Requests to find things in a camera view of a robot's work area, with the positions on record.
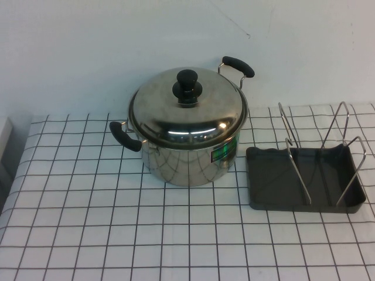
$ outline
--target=black plastic tray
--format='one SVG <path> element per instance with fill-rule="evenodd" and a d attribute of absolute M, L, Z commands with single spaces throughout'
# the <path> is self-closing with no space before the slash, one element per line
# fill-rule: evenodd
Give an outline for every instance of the black plastic tray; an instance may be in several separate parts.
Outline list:
<path fill-rule="evenodd" d="M 355 213 L 366 201 L 356 176 L 350 148 L 291 148 L 293 160 L 311 197 L 293 167 L 287 149 L 246 150 L 250 207 L 256 210 Z"/>

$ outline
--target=pot lid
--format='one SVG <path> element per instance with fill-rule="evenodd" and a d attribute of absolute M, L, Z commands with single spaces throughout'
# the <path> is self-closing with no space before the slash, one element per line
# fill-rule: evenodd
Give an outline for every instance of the pot lid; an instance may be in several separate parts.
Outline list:
<path fill-rule="evenodd" d="M 224 142 L 247 117 L 242 91 L 217 72 L 174 68 L 142 85 L 129 105 L 134 129 L 170 149 L 203 149 Z"/>

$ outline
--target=gray object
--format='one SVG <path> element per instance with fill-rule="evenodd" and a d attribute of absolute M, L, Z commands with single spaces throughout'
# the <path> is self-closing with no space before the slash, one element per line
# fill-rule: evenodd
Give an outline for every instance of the gray object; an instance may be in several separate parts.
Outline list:
<path fill-rule="evenodd" d="M 324 144 L 342 105 L 346 110 L 342 144 L 325 148 Z M 359 136 L 346 143 L 349 120 L 346 104 L 340 103 L 319 149 L 299 148 L 281 104 L 279 108 L 288 134 L 285 139 L 287 148 L 246 150 L 250 206 L 256 210 L 357 212 L 366 201 L 357 177 L 366 158 L 366 148 Z M 363 149 L 363 158 L 357 168 L 349 148 L 356 140 Z"/>
<path fill-rule="evenodd" d="M 240 87 L 220 74 L 222 65 L 244 73 Z M 175 68 L 141 86 L 129 104 L 128 123 L 110 123 L 120 144 L 142 150 L 145 166 L 178 186 L 199 186 L 224 175 L 234 163 L 239 132 L 248 106 L 242 81 L 254 71 L 244 62 L 223 57 L 218 72 Z M 131 139 L 121 129 L 135 132 Z"/>

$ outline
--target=green label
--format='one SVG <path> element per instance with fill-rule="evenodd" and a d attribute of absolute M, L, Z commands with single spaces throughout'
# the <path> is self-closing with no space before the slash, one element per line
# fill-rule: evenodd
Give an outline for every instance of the green label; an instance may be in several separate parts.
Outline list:
<path fill-rule="evenodd" d="M 230 142 L 227 142 L 225 145 L 213 150 L 211 152 L 211 163 L 224 158 L 234 149 L 236 149 L 239 136 L 240 134 L 237 134 L 237 136 L 235 136 Z"/>

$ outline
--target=pot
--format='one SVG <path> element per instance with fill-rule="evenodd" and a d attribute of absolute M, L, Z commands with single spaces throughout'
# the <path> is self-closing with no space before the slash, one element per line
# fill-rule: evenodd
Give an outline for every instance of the pot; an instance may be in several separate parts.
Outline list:
<path fill-rule="evenodd" d="M 220 74 L 223 65 L 244 74 L 239 87 Z M 128 122 L 111 122 L 111 132 L 127 149 L 141 150 L 144 165 L 166 182 L 199 186 L 214 181 L 236 158 L 248 115 L 242 84 L 253 76 L 249 65 L 232 57 L 223 57 L 217 72 L 196 67 L 167 70 L 135 92 Z M 130 138 L 122 125 L 138 139 Z"/>

